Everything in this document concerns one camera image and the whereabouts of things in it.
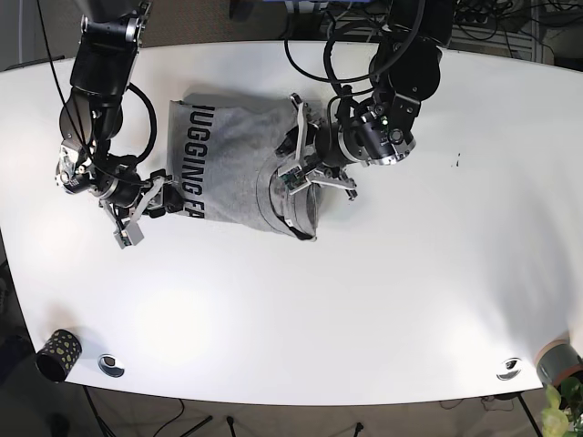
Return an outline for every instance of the patterned cup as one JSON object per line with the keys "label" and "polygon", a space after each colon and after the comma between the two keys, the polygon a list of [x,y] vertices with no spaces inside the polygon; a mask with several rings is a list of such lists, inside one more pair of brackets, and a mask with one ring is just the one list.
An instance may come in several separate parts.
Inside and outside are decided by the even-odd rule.
{"label": "patterned cup", "polygon": [[52,382],[63,382],[81,355],[81,343],[68,330],[56,330],[36,353],[36,367]]}

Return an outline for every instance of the black lettering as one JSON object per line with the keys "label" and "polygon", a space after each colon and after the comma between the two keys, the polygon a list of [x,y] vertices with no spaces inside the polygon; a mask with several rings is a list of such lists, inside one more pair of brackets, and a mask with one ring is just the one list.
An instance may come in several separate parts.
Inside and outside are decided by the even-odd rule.
{"label": "black lettering", "polygon": [[204,127],[189,127],[189,138],[195,141],[208,141],[210,138],[210,131]]}
{"label": "black lettering", "polygon": [[212,126],[211,122],[197,120],[196,117],[213,118],[214,114],[209,114],[207,112],[197,112],[197,111],[193,111],[192,114],[190,114],[190,123],[192,123],[193,125]]}
{"label": "black lettering", "polygon": [[200,196],[202,194],[202,186],[199,184],[193,184],[191,182],[182,182],[182,189],[187,193],[194,194],[195,196]]}
{"label": "black lettering", "polygon": [[184,210],[189,213],[190,217],[193,217],[195,219],[204,219],[204,212],[200,212],[190,208],[184,208]]}
{"label": "black lettering", "polygon": [[204,159],[194,159],[194,158],[184,158],[184,162],[189,162],[190,164],[201,164],[204,166]]}
{"label": "black lettering", "polygon": [[206,157],[207,156],[207,152],[209,151],[207,149],[207,146],[205,144],[199,144],[199,143],[186,143],[186,146],[184,147],[184,151],[186,152],[187,155],[192,155],[193,157]]}
{"label": "black lettering", "polygon": [[194,180],[196,182],[202,182],[202,178],[194,178],[195,176],[202,175],[204,173],[203,167],[191,167],[191,166],[182,166],[184,170],[191,170],[191,171],[183,171],[182,178],[186,180]]}
{"label": "black lettering", "polygon": [[189,215],[195,219],[204,219],[204,202],[199,202],[197,200],[190,200],[187,199],[185,200],[185,202],[189,202],[192,204],[193,208],[198,208],[199,210],[196,209],[190,209],[190,208],[184,208],[185,211],[188,211]]}

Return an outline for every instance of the white table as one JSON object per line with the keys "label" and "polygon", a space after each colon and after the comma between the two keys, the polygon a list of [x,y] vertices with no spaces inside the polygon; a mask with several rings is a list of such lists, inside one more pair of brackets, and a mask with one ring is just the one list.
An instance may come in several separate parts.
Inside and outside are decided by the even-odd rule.
{"label": "white table", "polygon": [[[291,46],[322,71],[322,44]],[[334,48],[338,76],[373,45]],[[56,66],[68,95],[72,62]],[[353,166],[359,198],[328,201],[316,243],[169,216],[120,250],[92,196],[54,181],[60,102],[48,65],[0,75],[0,227],[35,347],[83,343],[68,381],[271,404],[434,401],[538,387],[530,363],[583,319],[583,75],[446,52],[443,79],[392,168]],[[168,107],[196,90],[327,101],[279,43],[144,50],[132,81],[158,111],[142,174],[166,161]],[[118,154],[147,111],[127,94]],[[126,374],[97,367],[117,356]],[[499,381],[500,363],[525,369]]]}

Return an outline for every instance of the green plant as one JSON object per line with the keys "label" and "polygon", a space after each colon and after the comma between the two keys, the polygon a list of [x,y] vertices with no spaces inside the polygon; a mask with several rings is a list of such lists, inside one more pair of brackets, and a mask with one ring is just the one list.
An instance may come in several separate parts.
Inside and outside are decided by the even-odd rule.
{"label": "green plant", "polygon": [[[561,382],[561,393],[548,385],[546,396],[549,406],[542,411],[544,437],[583,437],[583,385],[577,378],[569,377]],[[562,399],[567,408],[560,410]]]}

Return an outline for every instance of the gray t-shirt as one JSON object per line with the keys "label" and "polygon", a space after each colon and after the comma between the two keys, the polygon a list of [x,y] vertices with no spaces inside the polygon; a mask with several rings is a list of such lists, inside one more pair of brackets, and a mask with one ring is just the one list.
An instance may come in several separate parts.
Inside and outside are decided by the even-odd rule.
{"label": "gray t-shirt", "polygon": [[275,149],[296,124],[287,99],[170,102],[168,166],[185,199],[180,214],[315,238],[320,188],[290,196],[276,176],[290,157],[276,157]]}

